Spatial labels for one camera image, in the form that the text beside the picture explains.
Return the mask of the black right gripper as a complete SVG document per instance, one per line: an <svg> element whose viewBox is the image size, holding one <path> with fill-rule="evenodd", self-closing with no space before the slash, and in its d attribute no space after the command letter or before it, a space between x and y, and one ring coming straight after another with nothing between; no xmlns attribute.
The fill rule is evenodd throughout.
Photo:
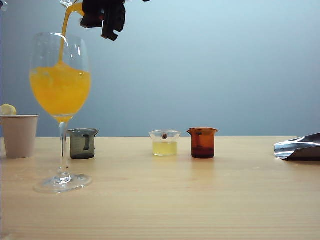
<svg viewBox="0 0 320 240"><path fill-rule="evenodd" d="M116 32L121 32L125 25L125 0L83 0L84 16L80 25L84 28L101 28L101 37L115 41Z"/></svg>

